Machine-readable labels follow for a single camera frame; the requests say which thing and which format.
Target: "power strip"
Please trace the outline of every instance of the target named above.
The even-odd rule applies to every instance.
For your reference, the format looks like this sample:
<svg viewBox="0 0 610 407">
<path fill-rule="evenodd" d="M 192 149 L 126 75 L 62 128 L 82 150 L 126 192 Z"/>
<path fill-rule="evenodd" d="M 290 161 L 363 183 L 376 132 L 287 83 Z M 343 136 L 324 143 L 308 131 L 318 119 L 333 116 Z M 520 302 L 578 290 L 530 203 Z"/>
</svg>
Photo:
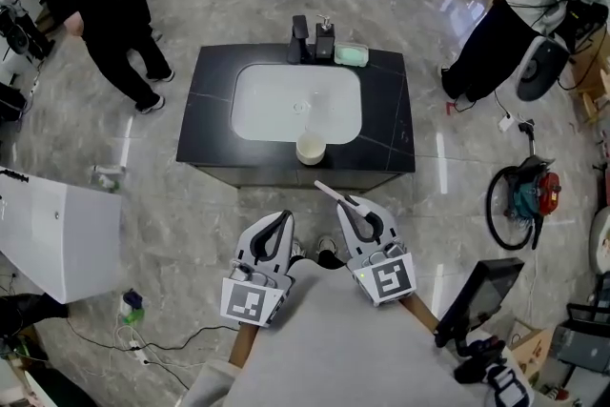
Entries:
<svg viewBox="0 0 610 407">
<path fill-rule="evenodd" d="M 132 348 L 140 348 L 140 345 L 137 341 L 130 341 L 130 346 Z M 142 363 L 144 366 L 147 366 L 147 361 L 149 360 L 149 358 L 146 356 L 146 353 L 144 353 L 144 350 L 135 350 L 133 353 L 135 354 L 135 357 L 140 363 Z"/>
</svg>

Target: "sneaker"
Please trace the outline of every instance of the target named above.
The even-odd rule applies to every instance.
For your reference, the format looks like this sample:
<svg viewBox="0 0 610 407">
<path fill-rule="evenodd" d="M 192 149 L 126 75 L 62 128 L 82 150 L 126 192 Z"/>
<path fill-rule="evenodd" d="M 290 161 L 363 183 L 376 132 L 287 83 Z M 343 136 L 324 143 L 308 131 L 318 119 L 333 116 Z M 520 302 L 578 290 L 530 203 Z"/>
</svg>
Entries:
<svg viewBox="0 0 610 407">
<path fill-rule="evenodd" d="M 165 78 L 154 78 L 154 77 L 148 76 L 148 74 L 146 75 L 146 77 L 149 80 L 151 80 L 152 82 L 171 82 L 173 80 L 173 78 L 175 77 L 175 71 L 172 70 L 172 72 Z"/>
<path fill-rule="evenodd" d="M 305 250 L 301 247 L 301 243 L 299 243 L 296 239 L 293 239 L 293 250 L 290 253 L 290 258 L 294 258 L 295 256 L 303 256 L 306 257 Z"/>
<path fill-rule="evenodd" d="M 317 241 L 317 253 L 320 254 L 323 251 L 330 251 L 334 255 L 336 255 L 338 251 L 338 247 L 329 235 L 323 235 Z"/>
<path fill-rule="evenodd" d="M 158 111 L 159 109 L 163 109 L 165 106 L 165 97 L 163 95 L 159 95 L 159 100 L 156 104 L 147 107 L 145 109 L 140 109 L 137 104 L 135 104 L 135 109 L 140 113 L 149 113 L 152 111 Z"/>
<path fill-rule="evenodd" d="M 442 75 L 445 74 L 446 71 L 449 70 L 449 67 L 447 65 L 444 65 L 443 63 L 439 63 L 437 65 L 437 75 L 438 78 L 440 78 L 442 80 Z"/>
</svg>

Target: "soap dispenser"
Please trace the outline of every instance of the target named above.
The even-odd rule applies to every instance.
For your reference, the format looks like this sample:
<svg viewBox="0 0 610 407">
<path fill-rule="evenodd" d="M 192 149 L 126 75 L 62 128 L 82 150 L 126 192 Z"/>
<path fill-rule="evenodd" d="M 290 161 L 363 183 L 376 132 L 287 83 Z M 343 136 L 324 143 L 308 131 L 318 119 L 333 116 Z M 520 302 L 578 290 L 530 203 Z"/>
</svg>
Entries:
<svg viewBox="0 0 610 407">
<path fill-rule="evenodd" d="M 335 25 L 331 24 L 329 16 L 321 14 L 317 16 L 324 21 L 315 25 L 315 61 L 331 63 L 335 51 Z"/>
</svg>

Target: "black monitor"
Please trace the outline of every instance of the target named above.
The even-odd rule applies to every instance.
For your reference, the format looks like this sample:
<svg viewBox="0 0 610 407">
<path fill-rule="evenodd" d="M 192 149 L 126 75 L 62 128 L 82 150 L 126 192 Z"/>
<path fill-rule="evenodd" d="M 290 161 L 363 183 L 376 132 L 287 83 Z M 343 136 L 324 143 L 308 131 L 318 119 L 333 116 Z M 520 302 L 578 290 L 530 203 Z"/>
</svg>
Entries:
<svg viewBox="0 0 610 407">
<path fill-rule="evenodd" d="M 466 335 L 489 320 L 519 277 L 523 262 L 518 258 L 480 261 L 435 330 L 443 348 L 451 339 Z"/>
</svg>

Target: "black countertop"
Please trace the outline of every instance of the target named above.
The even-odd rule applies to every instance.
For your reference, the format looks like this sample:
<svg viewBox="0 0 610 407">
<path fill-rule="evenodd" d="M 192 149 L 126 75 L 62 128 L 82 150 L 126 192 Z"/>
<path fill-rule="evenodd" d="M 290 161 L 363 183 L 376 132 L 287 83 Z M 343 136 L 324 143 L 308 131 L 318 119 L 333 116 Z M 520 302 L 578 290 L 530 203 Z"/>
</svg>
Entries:
<svg viewBox="0 0 610 407">
<path fill-rule="evenodd" d="M 232 129 L 231 110 L 239 73 L 255 64 L 287 64 L 286 44 L 201 48 L 182 121 L 176 160 L 196 167 L 305 168 L 412 173 L 416 169 L 411 105 L 402 54 L 370 50 L 360 80 L 362 129 L 343 145 L 327 145 L 322 161 L 305 167 L 295 143 L 251 141 Z"/>
</svg>

